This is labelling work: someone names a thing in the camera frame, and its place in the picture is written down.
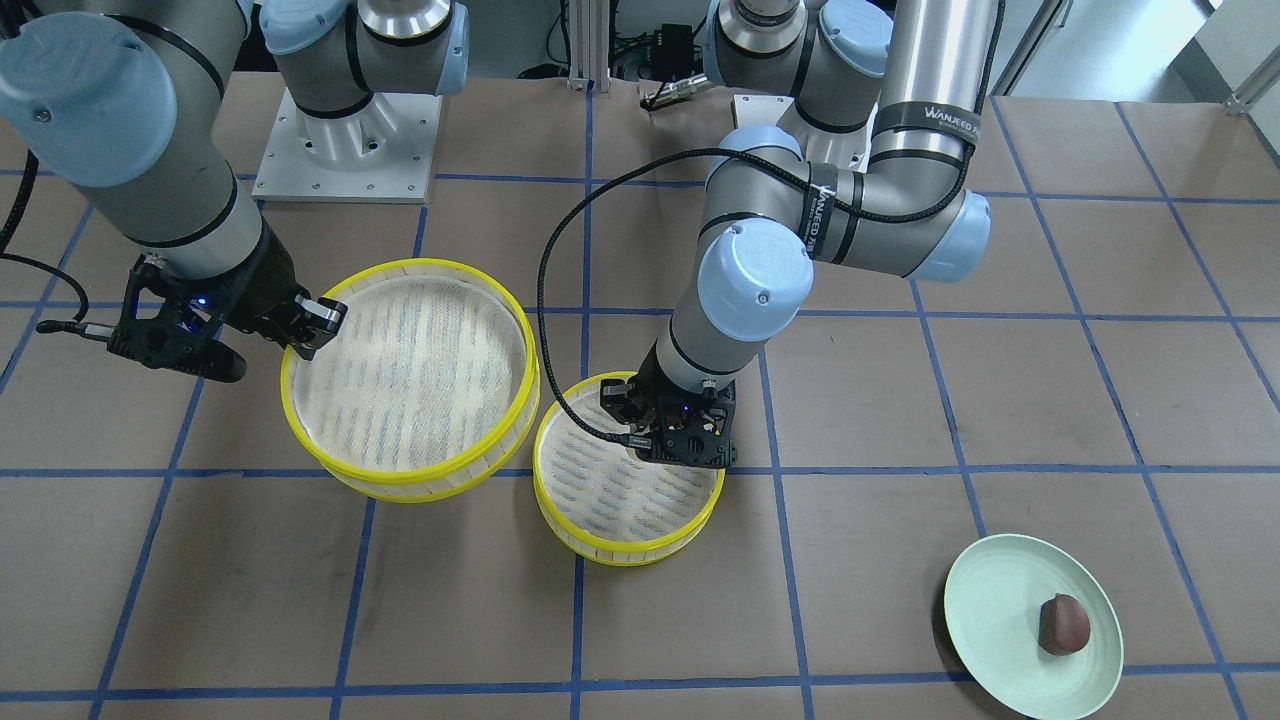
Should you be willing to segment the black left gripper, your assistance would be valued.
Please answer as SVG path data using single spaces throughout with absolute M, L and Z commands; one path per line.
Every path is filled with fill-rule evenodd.
M 600 409 L 628 428 L 620 443 L 644 462 L 726 469 L 736 464 L 732 439 L 735 380 L 677 386 L 652 350 L 637 373 L 600 380 Z

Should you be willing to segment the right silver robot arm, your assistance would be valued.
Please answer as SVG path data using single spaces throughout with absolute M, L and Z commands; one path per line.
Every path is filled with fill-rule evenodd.
M 310 293 L 212 141 L 244 41 L 262 32 L 310 168 L 358 179 L 408 156 L 394 94 L 449 96 L 468 73 L 460 1 L 5 1 L 3 117 L 140 250 L 114 325 L 42 322 L 154 369 L 236 382 L 229 327 L 311 359 L 343 302 Z

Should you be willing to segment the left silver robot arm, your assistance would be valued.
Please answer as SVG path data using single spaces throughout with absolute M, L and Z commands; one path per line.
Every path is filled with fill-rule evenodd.
M 989 241 L 964 183 L 1001 1 L 713 1 L 704 69 L 788 97 L 719 142 L 691 275 L 637 374 L 600 383 L 608 441 L 727 468 L 740 372 L 797 315 L 814 266 L 956 282 Z

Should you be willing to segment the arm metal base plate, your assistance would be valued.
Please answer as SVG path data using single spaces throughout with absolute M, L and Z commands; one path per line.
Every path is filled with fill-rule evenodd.
M 870 151 L 873 105 L 865 122 L 849 132 L 822 129 L 792 110 L 791 97 L 762 94 L 736 94 L 732 99 L 733 126 L 778 126 L 803 146 L 805 158 L 849 170 L 865 170 Z
M 425 202 L 442 99 L 376 94 L 351 117 L 302 113 L 284 92 L 252 195 L 280 202 Z

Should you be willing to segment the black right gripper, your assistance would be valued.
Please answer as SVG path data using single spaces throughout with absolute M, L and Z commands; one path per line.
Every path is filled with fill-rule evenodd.
M 247 363 L 218 340 L 221 328 L 260 334 L 311 361 L 323 334 L 337 334 L 347 313 L 334 299 L 311 299 L 284 245 L 265 225 L 250 255 L 220 275 L 180 279 L 138 258 L 108 350 L 146 368 L 234 383 Z

